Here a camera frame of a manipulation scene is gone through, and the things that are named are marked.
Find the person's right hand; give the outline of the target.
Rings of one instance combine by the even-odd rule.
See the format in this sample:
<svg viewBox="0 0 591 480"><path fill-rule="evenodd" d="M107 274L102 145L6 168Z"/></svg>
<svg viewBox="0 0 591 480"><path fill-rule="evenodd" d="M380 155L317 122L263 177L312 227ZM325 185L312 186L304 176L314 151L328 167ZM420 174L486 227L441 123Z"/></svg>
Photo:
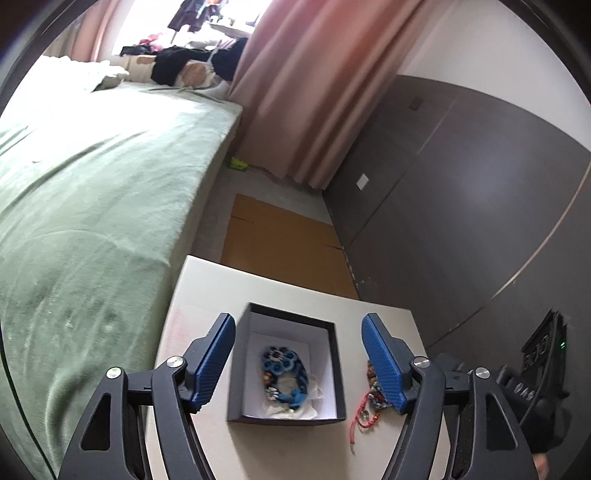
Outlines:
<svg viewBox="0 0 591 480"><path fill-rule="evenodd" d="M534 454L533 461L536 468L537 476L539 480L546 480L549 472L550 466L549 461L546 454Z"/></svg>

